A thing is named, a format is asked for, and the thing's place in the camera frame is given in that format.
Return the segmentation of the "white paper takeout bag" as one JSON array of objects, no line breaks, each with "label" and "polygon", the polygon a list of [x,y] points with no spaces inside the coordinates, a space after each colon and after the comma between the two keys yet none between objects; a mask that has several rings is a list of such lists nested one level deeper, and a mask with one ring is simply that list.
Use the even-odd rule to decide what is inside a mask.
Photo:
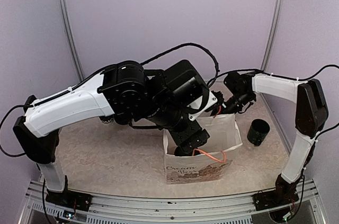
[{"label": "white paper takeout bag", "polygon": [[164,171],[167,184],[187,184],[221,179],[243,145],[234,114],[199,117],[198,122],[210,138],[195,156],[176,157],[170,133],[163,132]]}]

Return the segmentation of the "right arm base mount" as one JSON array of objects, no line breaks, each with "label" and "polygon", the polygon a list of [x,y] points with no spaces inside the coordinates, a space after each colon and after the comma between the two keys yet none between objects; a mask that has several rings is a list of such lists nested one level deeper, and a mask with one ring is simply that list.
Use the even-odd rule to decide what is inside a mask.
[{"label": "right arm base mount", "polygon": [[252,196],[256,211],[287,205],[299,200],[296,191],[297,183],[289,184],[285,180],[277,181],[275,189],[266,192],[258,192]]}]

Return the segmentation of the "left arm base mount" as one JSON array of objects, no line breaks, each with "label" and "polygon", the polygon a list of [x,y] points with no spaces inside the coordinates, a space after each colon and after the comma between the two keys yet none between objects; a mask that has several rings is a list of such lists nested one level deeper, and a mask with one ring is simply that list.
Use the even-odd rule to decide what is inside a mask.
[{"label": "left arm base mount", "polygon": [[62,192],[47,190],[46,201],[55,205],[88,212],[92,203],[92,196],[87,193],[76,192],[68,189],[68,178],[65,176],[65,187]]}]

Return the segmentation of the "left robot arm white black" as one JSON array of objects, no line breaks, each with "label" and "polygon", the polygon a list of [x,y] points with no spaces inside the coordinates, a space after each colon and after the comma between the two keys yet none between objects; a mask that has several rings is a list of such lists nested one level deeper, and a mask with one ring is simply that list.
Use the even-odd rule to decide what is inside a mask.
[{"label": "left robot arm white black", "polygon": [[80,84],[52,96],[30,96],[13,132],[39,166],[47,189],[62,205],[74,200],[56,161],[61,128],[90,118],[125,125],[146,119],[166,129],[184,154],[204,145],[209,134],[198,116],[216,103],[205,81],[187,60],[166,70],[145,69],[127,60],[104,67]]}]

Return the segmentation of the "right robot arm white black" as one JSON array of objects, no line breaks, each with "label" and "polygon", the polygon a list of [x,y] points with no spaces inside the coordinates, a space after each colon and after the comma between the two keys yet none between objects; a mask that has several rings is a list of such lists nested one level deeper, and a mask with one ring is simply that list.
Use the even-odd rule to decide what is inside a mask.
[{"label": "right robot arm white black", "polygon": [[225,77],[224,85],[232,93],[225,102],[223,112],[226,114],[239,113],[246,104],[256,99],[257,94],[275,96],[296,105],[295,141],[271,193],[271,201],[282,205],[295,191],[313,156],[316,138],[329,116],[321,83],[317,79],[297,80],[259,72],[231,72]]}]

